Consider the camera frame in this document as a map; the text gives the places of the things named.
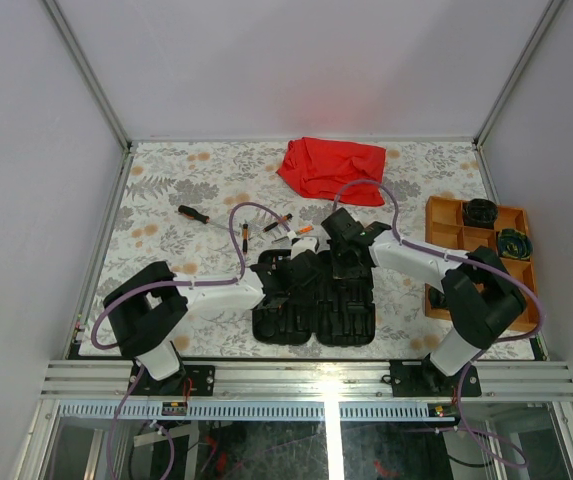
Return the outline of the orange handled small saw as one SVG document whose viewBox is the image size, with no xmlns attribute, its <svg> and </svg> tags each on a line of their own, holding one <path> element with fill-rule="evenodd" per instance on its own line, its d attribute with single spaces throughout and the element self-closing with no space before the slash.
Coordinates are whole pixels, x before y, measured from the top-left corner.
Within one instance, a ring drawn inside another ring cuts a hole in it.
<svg viewBox="0 0 573 480">
<path fill-rule="evenodd" d="M 282 236 L 280 238 L 273 240 L 272 243 L 277 244 L 280 242 L 292 241 L 295 238 L 300 237 L 303 234 L 311 232 L 313 229 L 314 229 L 313 226 L 305 226 L 305 227 L 302 227 L 300 229 L 289 231 L 285 236 Z"/>
</svg>

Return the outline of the small orange black screwdriver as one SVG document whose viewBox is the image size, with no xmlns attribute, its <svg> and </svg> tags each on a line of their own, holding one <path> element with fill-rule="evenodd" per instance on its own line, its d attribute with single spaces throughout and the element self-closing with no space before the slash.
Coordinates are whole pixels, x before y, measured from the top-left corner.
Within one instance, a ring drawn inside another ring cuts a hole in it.
<svg viewBox="0 0 573 480">
<path fill-rule="evenodd" d="M 262 229 L 263 233 L 267 233 L 271 230 L 276 229 L 277 227 L 280 227 L 282 225 L 287 224 L 291 219 L 292 219 L 293 215 L 292 214 L 287 214 L 285 216 L 282 216 L 280 218 L 278 218 L 276 221 L 273 221 L 272 223 L 268 224 L 267 226 L 265 226 Z"/>
</svg>

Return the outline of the orange handled precision screwdriver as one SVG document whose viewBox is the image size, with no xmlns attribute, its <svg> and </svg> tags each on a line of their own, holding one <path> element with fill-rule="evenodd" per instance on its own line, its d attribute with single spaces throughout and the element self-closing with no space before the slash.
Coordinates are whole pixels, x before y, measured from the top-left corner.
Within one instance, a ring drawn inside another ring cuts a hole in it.
<svg viewBox="0 0 573 480">
<path fill-rule="evenodd" d="M 249 247 L 250 225 L 247 221 L 242 224 L 242 253 L 246 255 Z"/>
</svg>

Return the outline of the black plastic tool case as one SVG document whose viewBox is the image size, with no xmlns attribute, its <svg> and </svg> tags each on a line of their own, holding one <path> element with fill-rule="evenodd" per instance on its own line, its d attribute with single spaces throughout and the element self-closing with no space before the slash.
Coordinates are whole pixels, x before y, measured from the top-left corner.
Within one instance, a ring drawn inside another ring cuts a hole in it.
<svg viewBox="0 0 573 480">
<path fill-rule="evenodd" d="M 358 278 L 334 278 L 329 251 L 317 254 L 324 265 L 310 306 L 285 304 L 280 308 L 252 310 L 256 340 L 273 345 L 303 345 L 312 337 L 330 347 L 359 347 L 371 343 L 376 330 L 376 307 L 371 271 Z M 259 262 L 290 256 L 286 249 L 260 254 Z"/>
</svg>

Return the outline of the black orange large screwdriver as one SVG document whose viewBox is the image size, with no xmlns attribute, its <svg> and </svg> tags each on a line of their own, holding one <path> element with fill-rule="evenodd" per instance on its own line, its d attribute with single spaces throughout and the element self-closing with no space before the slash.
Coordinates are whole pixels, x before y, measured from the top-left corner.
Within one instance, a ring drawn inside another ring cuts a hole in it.
<svg viewBox="0 0 573 480">
<path fill-rule="evenodd" d="M 186 218 L 200 222 L 200 223 L 205 224 L 205 225 L 211 225 L 211 226 L 214 226 L 216 228 L 223 229 L 223 230 L 229 229 L 228 226 L 213 221 L 210 216 L 199 212 L 197 209 L 195 209 L 191 206 L 179 205 L 177 208 L 177 212 L 179 214 L 185 216 Z"/>
</svg>

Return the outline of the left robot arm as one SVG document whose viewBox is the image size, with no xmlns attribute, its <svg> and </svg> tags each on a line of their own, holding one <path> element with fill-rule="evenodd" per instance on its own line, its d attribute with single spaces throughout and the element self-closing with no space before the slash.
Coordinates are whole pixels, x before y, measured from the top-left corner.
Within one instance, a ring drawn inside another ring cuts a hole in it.
<svg viewBox="0 0 573 480">
<path fill-rule="evenodd" d="M 237 280 L 181 278 L 164 262 L 154 262 L 104 299 L 116 347 L 144 367 L 163 394 L 178 392 L 185 381 L 172 339 L 188 313 L 279 307 L 288 300 L 306 302 L 326 277 L 310 250 L 273 264 L 257 263 Z"/>
</svg>

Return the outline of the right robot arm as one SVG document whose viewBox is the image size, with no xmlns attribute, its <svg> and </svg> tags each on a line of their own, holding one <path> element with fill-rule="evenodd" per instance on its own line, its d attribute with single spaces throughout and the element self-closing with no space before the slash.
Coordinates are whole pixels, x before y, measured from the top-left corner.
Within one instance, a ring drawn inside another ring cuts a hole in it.
<svg viewBox="0 0 573 480">
<path fill-rule="evenodd" d="M 424 387 L 433 394 L 454 387 L 460 370 L 492 346 L 527 307 L 519 285 L 487 247 L 466 252 L 414 243 L 394 226 L 364 226 L 343 208 L 327 217 L 322 228 L 341 273 L 358 267 L 390 269 L 444 295 L 452 329 L 421 372 Z"/>
</svg>

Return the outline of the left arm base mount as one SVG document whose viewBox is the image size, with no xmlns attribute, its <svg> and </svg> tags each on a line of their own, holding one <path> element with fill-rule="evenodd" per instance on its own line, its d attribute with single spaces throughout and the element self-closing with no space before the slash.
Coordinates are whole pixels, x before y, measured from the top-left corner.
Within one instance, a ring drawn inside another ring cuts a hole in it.
<svg viewBox="0 0 573 480">
<path fill-rule="evenodd" d="M 154 380 L 144 371 L 133 388 L 136 396 L 211 397 L 214 393 L 216 367 L 214 365 L 186 365 L 178 373 L 164 380 Z"/>
</svg>

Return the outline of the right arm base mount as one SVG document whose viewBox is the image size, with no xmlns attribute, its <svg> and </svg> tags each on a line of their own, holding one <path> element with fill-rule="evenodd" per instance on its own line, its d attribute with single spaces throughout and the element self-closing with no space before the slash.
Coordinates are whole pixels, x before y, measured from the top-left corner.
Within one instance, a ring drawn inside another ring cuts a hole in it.
<svg viewBox="0 0 573 480">
<path fill-rule="evenodd" d="M 452 376 L 446 376 L 424 360 L 390 360 L 389 383 L 394 397 L 400 398 L 438 398 L 480 397 L 481 383 L 475 367 L 465 374 L 460 369 Z"/>
</svg>

